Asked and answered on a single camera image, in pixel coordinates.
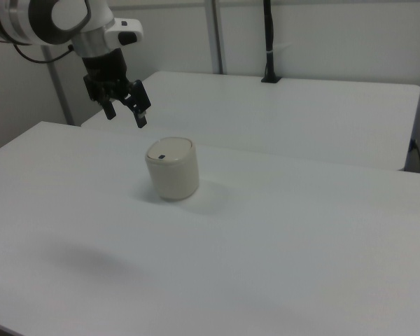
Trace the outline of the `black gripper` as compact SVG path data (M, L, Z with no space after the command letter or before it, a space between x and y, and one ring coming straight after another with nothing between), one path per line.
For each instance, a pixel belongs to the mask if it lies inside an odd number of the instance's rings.
M140 80L130 82L127 79L122 50L117 48L102 56L84 57L82 61L87 71L83 78L87 92L92 101L101 104L106 118L112 120L116 117L110 99L117 99L133 113L137 127L145 127L146 111L151 107L151 101Z

